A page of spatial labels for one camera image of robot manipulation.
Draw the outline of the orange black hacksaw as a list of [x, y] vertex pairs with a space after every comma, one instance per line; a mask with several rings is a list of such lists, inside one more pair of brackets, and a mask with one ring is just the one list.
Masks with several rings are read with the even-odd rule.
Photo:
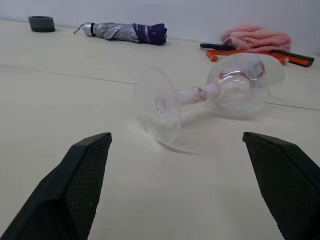
[[282, 65], [286, 65], [287, 63], [291, 63], [297, 66], [308, 68], [313, 65], [314, 58], [308, 57], [304, 55], [299, 55], [291, 52], [275, 50], [275, 51], [260, 51], [260, 52], [252, 52], [252, 51], [237, 51], [237, 50], [215, 50], [210, 49], [206, 50], [206, 55], [210, 59], [211, 62], [216, 62], [220, 58], [218, 56], [230, 56], [233, 54], [239, 53], [250, 53], [250, 54], [262, 54], [268, 55], [276, 58]]

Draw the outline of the black tape roll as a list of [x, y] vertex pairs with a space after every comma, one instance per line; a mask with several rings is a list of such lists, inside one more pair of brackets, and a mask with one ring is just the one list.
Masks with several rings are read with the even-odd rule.
[[51, 33], [56, 31], [54, 19], [50, 16], [29, 16], [28, 21], [33, 32]]

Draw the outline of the clear wine glass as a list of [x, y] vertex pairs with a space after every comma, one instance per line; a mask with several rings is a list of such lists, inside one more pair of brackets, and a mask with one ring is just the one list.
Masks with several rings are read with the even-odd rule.
[[177, 90], [161, 70], [144, 70], [135, 85], [137, 117], [155, 141], [171, 146], [179, 138], [182, 107], [207, 102], [230, 117], [255, 114], [283, 82], [283, 64], [273, 56], [236, 53], [216, 63], [206, 83]]

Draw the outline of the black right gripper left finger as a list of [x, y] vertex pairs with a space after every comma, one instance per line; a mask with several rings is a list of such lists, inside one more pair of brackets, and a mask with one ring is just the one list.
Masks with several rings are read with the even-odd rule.
[[112, 134], [73, 144], [36, 186], [0, 240], [88, 240], [100, 201]]

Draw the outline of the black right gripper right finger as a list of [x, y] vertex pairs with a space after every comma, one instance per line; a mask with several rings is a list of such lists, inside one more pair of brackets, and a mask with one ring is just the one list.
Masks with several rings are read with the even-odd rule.
[[242, 140], [284, 240], [320, 240], [320, 167], [288, 141], [254, 132]]

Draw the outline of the folded silver purple umbrella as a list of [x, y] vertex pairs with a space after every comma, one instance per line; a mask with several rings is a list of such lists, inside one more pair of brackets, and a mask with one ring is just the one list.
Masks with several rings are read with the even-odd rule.
[[125, 41], [155, 46], [162, 46], [167, 42], [167, 28], [163, 23], [144, 25], [137, 23], [86, 22], [81, 24], [73, 33], [76, 34], [81, 29], [88, 37], [108, 41]]

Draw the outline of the pink fluffy towel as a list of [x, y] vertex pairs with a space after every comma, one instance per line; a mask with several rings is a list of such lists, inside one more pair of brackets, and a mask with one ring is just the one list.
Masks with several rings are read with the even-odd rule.
[[283, 32], [265, 29], [258, 25], [239, 25], [226, 30], [221, 35], [221, 43], [232, 46], [237, 51], [246, 52], [289, 52], [291, 37]]

